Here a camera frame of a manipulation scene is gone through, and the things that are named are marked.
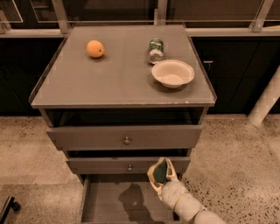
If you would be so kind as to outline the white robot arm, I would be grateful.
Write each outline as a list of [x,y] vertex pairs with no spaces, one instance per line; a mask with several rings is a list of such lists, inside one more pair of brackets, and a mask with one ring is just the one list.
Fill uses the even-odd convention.
[[185,224],[279,224],[279,117],[269,114],[279,80],[275,73],[249,115],[206,119],[182,179],[168,157],[148,170],[160,201]]

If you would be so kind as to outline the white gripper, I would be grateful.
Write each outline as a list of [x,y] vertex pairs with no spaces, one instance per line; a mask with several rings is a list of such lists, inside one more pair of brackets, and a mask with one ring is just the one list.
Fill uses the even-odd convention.
[[[165,159],[167,163],[166,182],[170,181],[168,183],[165,182],[165,185],[157,183],[153,178],[153,171],[155,166],[158,165],[163,159]],[[172,161],[167,157],[161,157],[160,162],[157,162],[156,164],[152,165],[147,171],[147,176],[152,188],[156,191],[157,196],[161,197],[163,204],[171,210],[186,210],[186,202],[189,194],[188,190],[186,189],[183,183],[181,183],[178,180],[174,180],[177,179],[177,173],[172,164]]]

